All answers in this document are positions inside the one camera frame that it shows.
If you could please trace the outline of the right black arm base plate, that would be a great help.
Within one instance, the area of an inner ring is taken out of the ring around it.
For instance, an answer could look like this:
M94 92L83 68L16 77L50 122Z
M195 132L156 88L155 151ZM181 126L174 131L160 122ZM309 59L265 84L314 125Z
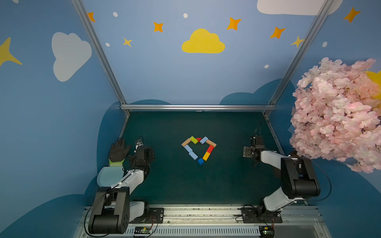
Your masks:
M240 210L244 223L262 223L267 224L268 226L283 223L280 212L270 212L264 208L257 208L253 206L244 206L240 208Z

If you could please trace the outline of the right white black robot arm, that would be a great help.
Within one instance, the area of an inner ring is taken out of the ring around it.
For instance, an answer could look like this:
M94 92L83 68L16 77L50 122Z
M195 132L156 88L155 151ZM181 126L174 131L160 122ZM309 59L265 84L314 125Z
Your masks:
M280 171L280 188L263 199L257 208L258 214L276 213L296 201L320 195L320 185L310 159L287 157L266 150L260 135L251 137L251 145L244 147L243 156Z

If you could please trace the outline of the lime green block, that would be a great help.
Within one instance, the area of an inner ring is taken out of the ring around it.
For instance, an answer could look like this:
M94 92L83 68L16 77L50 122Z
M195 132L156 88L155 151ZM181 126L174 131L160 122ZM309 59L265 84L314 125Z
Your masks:
M193 144L197 144L198 143L198 140L195 137L193 137L193 136L190 137L190 140L191 140L191 142Z

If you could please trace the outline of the red rectangular block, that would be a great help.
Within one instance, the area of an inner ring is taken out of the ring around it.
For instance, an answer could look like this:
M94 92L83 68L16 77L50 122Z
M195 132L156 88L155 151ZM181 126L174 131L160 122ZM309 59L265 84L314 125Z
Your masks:
M211 154L213 149L214 149L214 146L210 145L208 150L207 150L207 153Z

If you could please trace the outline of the dark blue small block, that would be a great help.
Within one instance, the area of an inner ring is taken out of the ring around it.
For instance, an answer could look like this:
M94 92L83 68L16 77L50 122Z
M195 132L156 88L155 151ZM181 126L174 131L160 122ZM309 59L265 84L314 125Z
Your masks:
M204 160L202 158L198 159L197 162L198 162L199 165L203 165L204 164Z

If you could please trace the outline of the light blue block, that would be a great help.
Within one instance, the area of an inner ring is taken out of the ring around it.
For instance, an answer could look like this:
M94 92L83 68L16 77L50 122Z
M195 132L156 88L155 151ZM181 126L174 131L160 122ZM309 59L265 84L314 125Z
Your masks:
M208 137L204 137L204 138L202 138L199 142L201 143L201 144L204 144L204 143L206 143L208 141Z
M189 153L189 156L190 156L193 160L197 160L197 159L198 159L198 156L197 156L193 151L191 151L191 152Z
M188 153L193 152L193 150L191 149L191 147L190 147L189 145L185 145L184 148L186 149L186 151L187 151Z

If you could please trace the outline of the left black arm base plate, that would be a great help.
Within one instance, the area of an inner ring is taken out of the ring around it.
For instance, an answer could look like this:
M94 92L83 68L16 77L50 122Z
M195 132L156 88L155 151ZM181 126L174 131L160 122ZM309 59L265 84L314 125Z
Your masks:
M151 224L155 219L155 224L162 224L164 219L164 208L145 209L142 216L130 221L130 224Z

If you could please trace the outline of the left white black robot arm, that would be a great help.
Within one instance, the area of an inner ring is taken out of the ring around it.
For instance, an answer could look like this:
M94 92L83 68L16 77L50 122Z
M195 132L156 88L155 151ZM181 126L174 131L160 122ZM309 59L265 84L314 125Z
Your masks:
M145 201L131 201L132 192L149 175L150 163L155 159L152 147L140 146L130 158L131 168L110 187L100 187L90 207L91 214L84 230L91 237L123 234L128 224L137 218L148 217L149 206Z

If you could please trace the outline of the natural wood block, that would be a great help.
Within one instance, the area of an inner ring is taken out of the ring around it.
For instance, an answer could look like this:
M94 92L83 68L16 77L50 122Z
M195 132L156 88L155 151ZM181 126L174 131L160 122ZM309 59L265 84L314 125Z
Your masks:
M216 147L216 144L209 139L206 141L206 143L210 146Z
M191 142L191 139L188 138L186 141L184 141L184 142L182 143L182 146L185 147L185 146L188 145L190 142Z

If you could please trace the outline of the yellow rectangular block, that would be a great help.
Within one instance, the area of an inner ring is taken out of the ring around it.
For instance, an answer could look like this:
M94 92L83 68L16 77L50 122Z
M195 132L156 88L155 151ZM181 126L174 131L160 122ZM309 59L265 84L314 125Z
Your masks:
M209 157L210 157L210 153L209 153L209 152L206 152L206 153L204 154L204 156L203 156L202 159L203 159L204 161L207 161Z

